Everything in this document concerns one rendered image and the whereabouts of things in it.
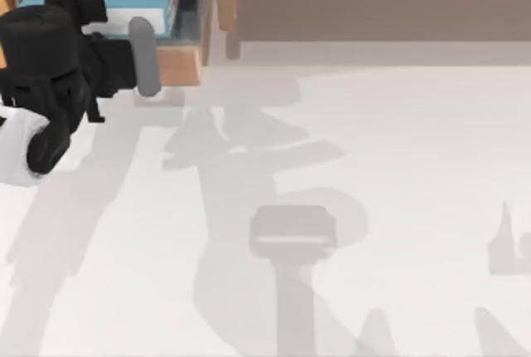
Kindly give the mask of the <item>wooden cupboard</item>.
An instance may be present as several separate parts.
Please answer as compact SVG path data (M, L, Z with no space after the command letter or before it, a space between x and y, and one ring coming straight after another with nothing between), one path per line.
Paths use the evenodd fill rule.
M243 42L531 41L531 0L216 0L227 55Z

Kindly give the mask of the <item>red and white book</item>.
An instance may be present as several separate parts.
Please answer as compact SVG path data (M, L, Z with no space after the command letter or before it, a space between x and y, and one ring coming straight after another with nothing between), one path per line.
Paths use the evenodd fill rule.
M165 13L165 25L167 33L173 30L175 18L177 16L180 0L168 0L167 11Z

